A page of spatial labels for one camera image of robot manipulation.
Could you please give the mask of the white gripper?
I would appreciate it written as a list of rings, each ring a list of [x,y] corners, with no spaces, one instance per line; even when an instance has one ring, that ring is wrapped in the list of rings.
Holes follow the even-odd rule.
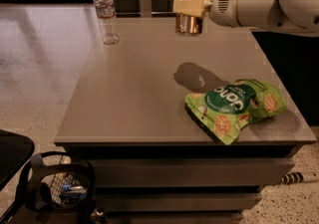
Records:
[[[209,18],[217,25],[240,26],[237,0],[173,0],[172,12],[176,14],[202,18],[208,10]]]

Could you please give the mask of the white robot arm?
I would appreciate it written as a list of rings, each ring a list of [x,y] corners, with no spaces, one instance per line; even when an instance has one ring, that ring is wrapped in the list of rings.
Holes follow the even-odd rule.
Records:
[[[319,35],[319,0],[173,0],[172,11],[198,19],[208,17],[219,26]]]

